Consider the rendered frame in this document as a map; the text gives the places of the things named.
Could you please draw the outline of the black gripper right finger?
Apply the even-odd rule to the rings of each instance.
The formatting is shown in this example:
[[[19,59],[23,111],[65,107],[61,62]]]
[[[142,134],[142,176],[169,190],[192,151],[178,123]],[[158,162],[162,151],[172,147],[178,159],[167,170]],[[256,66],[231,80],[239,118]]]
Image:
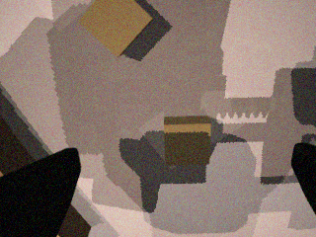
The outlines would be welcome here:
[[[316,214],[316,146],[307,142],[293,145],[291,167],[308,204]]]

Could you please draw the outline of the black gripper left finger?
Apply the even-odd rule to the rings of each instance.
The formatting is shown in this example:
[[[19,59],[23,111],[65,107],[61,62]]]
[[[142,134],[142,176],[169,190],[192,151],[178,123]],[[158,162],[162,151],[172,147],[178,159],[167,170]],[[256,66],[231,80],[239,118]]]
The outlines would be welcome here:
[[[0,237],[56,237],[82,163],[64,149],[0,178]]]

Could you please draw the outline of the tan square block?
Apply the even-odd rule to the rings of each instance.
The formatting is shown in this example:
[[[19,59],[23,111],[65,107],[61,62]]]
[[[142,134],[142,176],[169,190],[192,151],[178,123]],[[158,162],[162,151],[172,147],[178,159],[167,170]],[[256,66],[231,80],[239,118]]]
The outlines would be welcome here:
[[[153,20],[134,0],[96,0],[79,24],[119,58]]]
[[[163,116],[165,166],[209,165],[208,116]]]

